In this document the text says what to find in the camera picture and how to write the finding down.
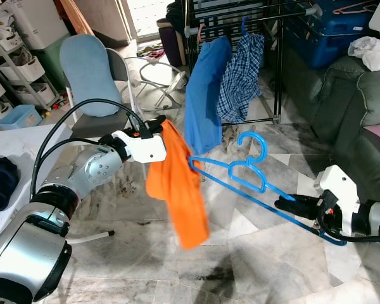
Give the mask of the white grey folding chair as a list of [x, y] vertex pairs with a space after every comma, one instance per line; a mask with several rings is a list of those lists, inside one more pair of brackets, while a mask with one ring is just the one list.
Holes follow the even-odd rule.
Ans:
[[[115, 50], [106, 48], [107, 63], [101, 63], [98, 50], [91, 52], [67, 53], [62, 51], [60, 63], [65, 70], [68, 86], [69, 104], [86, 101], [87, 99], [109, 99], [123, 104], [122, 93], [117, 89], [117, 81], [131, 84], [129, 71], [123, 57]], [[117, 109], [111, 111], [111, 104], [101, 103], [95, 110], [103, 116], [95, 117], [89, 111], [89, 105], [80, 109], [78, 116], [72, 113], [74, 124], [71, 127], [72, 138], [87, 138], [98, 140], [101, 136], [111, 134], [126, 127], [137, 127], [137, 122], [132, 119], [126, 110]]]

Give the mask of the white shelf trolley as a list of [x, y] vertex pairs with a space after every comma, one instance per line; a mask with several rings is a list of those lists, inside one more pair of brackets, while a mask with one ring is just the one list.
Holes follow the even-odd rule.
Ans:
[[45, 118], [60, 103], [60, 94], [39, 58], [20, 37], [15, 23], [10, 1], [0, 0], [0, 84], [14, 105], [33, 105]]

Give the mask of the blue plaid shirt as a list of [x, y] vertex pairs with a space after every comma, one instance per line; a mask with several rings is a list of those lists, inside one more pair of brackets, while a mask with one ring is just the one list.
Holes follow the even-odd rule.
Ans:
[[263, 63], [263, 36], [245, 33], [222, 76], [217, 113], [222, 121], [240, 124], [248, 115], [249, 103], [259, 96], [258, 78]]

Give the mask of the dark green sofa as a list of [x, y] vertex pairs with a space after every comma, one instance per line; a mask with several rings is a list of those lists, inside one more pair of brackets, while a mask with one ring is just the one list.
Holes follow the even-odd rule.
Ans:
[[356, 184], [361, 201], [380, 202], [380, 70], [372, 72], [356, 57], [344, 56], [313, 69], [294, 50], [283, 52], [286, 96], [328, 144], [335, 165]]

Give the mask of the orange garment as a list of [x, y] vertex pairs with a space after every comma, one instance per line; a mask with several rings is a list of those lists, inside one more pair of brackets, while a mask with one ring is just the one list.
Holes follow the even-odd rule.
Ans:
[[190, 250], [204, 243], [208, 231], [201, 174], [193, 170], [188, 158], [192, 150], [170, 120], [161, 123], [166, 159], [149, 165], [146, 192], [163, 200], [172, 220], [179, 246]]

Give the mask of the white plastic cabinet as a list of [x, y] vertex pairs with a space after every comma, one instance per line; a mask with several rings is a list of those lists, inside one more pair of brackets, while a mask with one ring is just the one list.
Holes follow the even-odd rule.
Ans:
[[46, 49], [70, 35], [53, 0], [8, 0], [17, 31], [28, 48]]

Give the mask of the blue plastic storage box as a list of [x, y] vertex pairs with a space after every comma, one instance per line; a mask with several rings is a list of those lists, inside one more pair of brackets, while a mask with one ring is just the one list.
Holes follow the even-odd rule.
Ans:
[[352, 41], [373, 37], [369, 22], [374, 13], [334, 15], [334, 0], [309, 0], [312, 15], [284, 21], [284, 39], [310, 68], [328, 67], [347, 54]]

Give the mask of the black metal drying rack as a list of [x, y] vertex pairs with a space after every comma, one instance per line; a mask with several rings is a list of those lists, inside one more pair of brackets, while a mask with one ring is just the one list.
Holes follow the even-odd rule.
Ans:
[[284, 21], [294, 16], [312, 15], [314, 9], [309, 0], [175, 0], [182, 11], [184, 26], [179, 34], [187, 43], [187, 64], [190, 72], [198, 60], [201, 44], [198, 43], [198, 27], [205, 26], [205, 41], [212, 41], [226, 35], [232, 49], [236, 50], [239, 40], [241, 20], [248, 16], [248, 33], [262, 33], [269, 40], [265, 43], [268, 50], [269, 70], [273, 79], [269, 81], [273, 87], [274, 104], [269, 105], [262, 100], [267, 111], [266, 118], [247, 119], [244, 124], [273, 122], [277, 124], [282, 116], [282, 79], [284, 70]]

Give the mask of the dark purple bin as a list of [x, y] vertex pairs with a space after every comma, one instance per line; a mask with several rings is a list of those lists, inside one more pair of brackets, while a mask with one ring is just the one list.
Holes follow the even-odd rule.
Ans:
[[167, 18], [159, 18], [157, 26], [162, 47], [169, 63], [174, 67], [184, 66], [186, 58], [181, 35], [175, 31]]

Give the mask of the blue chair cushion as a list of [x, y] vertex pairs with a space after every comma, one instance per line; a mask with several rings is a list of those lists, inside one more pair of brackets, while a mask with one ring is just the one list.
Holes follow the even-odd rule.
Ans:
[[60, 63], [72, 101], [109, 99], [121, 103], [115, 79], [124, 80], [124, 61], [120, 53], [107, 49], [94, 35], [77, 34], [66, 38], [60, 47]]

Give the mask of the light blue shirt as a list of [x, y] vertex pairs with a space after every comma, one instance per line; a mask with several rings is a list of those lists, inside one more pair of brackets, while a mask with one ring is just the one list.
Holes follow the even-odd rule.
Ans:
[[232, 55], [226, 35], [202, 43], [186, 89], [184, 138], [194, 155], [222, 144], [217, 106], [223, 73]]

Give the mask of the light blue plastic basket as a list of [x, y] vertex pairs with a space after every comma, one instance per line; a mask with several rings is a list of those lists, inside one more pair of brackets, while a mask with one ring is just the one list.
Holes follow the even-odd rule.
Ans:
[[42, 117], [37, 112], [36, 107], [31, 104], [17, 105], [4, 118], [0, 120], [0, 127], [3, 130], [23, 129], [35, 127], [42, 121]]

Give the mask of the crumpled white cloth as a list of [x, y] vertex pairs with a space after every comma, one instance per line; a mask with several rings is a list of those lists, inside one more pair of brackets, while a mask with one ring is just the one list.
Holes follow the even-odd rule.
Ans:
[[380, 39], [361, 37], [348, 46], [348, 55], [360, 58], [371, 72], [380, 72]]

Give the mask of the navy blue garment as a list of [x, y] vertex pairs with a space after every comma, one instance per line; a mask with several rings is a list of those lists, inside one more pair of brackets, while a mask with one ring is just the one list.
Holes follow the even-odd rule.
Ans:
[[20, 175], [17, 166], [7, 157], [0, 157], [0, 212], [10, 205]]

